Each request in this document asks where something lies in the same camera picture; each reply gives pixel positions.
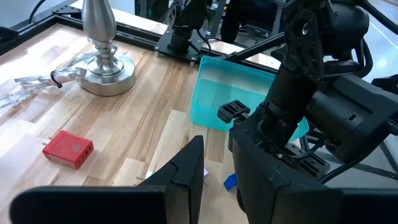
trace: black cable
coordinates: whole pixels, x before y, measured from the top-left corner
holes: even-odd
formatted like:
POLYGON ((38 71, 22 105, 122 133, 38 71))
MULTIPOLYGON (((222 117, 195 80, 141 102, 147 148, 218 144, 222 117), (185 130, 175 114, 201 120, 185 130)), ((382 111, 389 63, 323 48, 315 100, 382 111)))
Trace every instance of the black cable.
POLYGON ((327 183, 329 180, 335 178, 337 175, 343 173, 344 171, 354 167, 356 164, 359 164, 362 160, 364 160, 368 155, 370 155, 370 153, 373 152, 373 149, 368 150, 367 152, 365 152, 364 154, 360 155, 359 157, 357 157, 355 160, 341 165, 339 167, 337 167, 336 169, 330 171, 327 175, 325 175, 324 177, 322 177, 319 182, 321 184, 325 184, 327 183))
POLYGON ((207 54, 208 55, 211 54, 211 45, 210 45, 209 41, 200 33, 199 29, 197 29, 197 33, 198 33, 199 37, 207 44, 207 46, 209 48, 209 52, 207 54))
POLYGON ((391 30, 393 33, 398 34, 398 25, 392 22, 389 18, 387 18, 383 13, 378 11, 372 4, 368 1, 362 1, 363 9, 368 11, 372 16, 374 16, 381 24, 391 30))
POLYGON ((35 8, 33 9, 32 13, 29 16, 29 20, 27 21, 28 24, 31 24, 33 21, 33 17, 35 16, 37 10, 39 9, 39 7, 45 2, 45 0, 40 0, 39 3, 37 3, 37 5, 35 6, 35 8))
POLYGON ((62 88, 62 84, 59 83, 58 81, 56 81, 56 79, 54 78, 55 72, 56 72, 56 71, 52 71, 52 72, 51 72, 51 75, 50 75, 51 80, 57 85, 58 88, 62 88))
POLYGON ((306 158, 309 155, 313 154, 320 147, 322 147, 324 142, 325 142, 324 139, 319 139, 317 141, 317 143, 314 146, 312 146, 312 148, 310 150, 308 150, 307 152, 304 152, 304 153, 302 153, 300 155, 297 155, 297 156, 290 156, 290 158, 292 158, 292 159, 303 159, 303 158, 306 158))
POLYGON ((373 58, 368 43, 366 43, 365 39, 363 39, 362 42, 363 42, 363 55, 365 57, 365 67, 355 73, 355 75, 358 76, 359 78, 365 77, 367 74, 369 74, 369 72, 371 72, 373 68, 373 58))

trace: plastic tub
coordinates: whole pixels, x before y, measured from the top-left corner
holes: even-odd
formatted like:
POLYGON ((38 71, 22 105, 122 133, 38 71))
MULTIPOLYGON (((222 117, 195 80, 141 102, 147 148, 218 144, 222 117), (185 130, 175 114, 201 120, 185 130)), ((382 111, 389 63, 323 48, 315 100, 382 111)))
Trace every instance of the plastic tub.
MULTIPOLYGON (((236 63, 203 57, 192 97, 192 122, 207 128, 229 131, 233 124, 226 124, 217 117, 218 108, 230 101, 239 100, 253 112, 265 99, 274 77, 271 73, 236 63)), ((303 118, 290 142, 302 137, 307 131, 308 123, 303 118)))

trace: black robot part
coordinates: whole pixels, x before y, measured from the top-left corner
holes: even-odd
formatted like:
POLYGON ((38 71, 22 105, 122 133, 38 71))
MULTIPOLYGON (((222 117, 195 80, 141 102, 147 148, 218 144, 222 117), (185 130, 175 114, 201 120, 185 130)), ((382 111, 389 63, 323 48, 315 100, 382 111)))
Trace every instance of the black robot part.
POLYGON ((170 7, 168 24, 172 28, 170 48, 186 52, 193 30, 201 29, 206 19, 206 2, 202 0, 175 0, 170 7))
POLYGON ((225 58, 236 62, 279 44, 282 37, 286 42, 272 53, 282 63, 255 112, 225 113, 233 105, 246 107, 235 101, 219 110, 223 121, 234 120, 228 146, 239 206, 250 224, 398 222, 391 210, 397 190, 324 185, 363 160, 388 134, 398 133, 398 96, 361 79, 373 66, 363 39, 369 27, 364 9, 398 34, 398 26, 367 1, 293 0, 284 7, 283 35, 225 58), (326 55, 337 60, 324 62, 326 55), (307 152, 287 144, 303 116, 323 133, 307 152), (324 142, 343 163, 329 173, 330 166, 314 154, 324 142))

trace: floor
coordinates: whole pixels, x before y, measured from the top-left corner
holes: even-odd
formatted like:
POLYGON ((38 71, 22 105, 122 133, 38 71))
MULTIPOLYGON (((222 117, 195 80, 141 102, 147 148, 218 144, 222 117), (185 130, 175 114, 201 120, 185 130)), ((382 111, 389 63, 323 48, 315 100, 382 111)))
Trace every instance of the floor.
MULTIPOLYGON (((63 0, 47 0, 39 12, 46 10, 63 0)), ((112 7, 126 12, 134 12, 134 1, 109 0, 112 7)), ((394 6, 382 0, 369 0, 376 8, 382 11, 389 19, 398 24, 398 6, 394 6)), ((10 27, 28 18, 31 10, 38 1, 31 0, 0 0, 0 26, 10 27)), ((376 77, 388 77, 398 73, 398 36, 393 34, 375 18, 371 17, 371 25, 365 39, 371 49, 374 68, 364 79, 371 82, 376 77)), ((398 149, 391 149, 393 155, 398 158, 398 149)), ((376 149, 363 164, 392 171, 386 158, 379 149, 376 149)), ((330 187, 380 187, 397 188, 398 181, 368 174, 360 170, 351 169, 337 178, 331 180, 330 187)))

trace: wooden tabletop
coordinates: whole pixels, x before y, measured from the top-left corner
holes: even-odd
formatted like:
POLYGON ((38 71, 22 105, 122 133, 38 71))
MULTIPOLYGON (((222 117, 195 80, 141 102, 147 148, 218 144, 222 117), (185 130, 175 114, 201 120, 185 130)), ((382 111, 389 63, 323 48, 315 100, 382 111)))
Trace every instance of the wooden tabletop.
MULTIPOLYGON (((114 11, 118 21, 164 32, 165 26, 114 11)), ((191 123, 190 101, 197 67, 172 58, 115 42, 136 64, 136 84, 112 97, 95 96, 75 82, 46 88, 15 108, 0 109, 0 223, 9 223, 10 201, 23 190, 41 185, 128 185, 141 182, 161 168, 192 137, 205 139, 204 185, 200 223, 247 223, 234 192, 223 181, 234 172, 227 134, 191 123), (66 130, 94 142, 95 150, 79 170, 50 162, 42 155, 43 142, 66 130)), ((238 47, 213 42, 230 53, 238 47)), ((56 24, 0 57, 0 95, 19 89, 15 77, 61 67, 74 55, 92 49, 84 33, 56 24)), ((265 55, 253 62, 277 68, 265 55)))

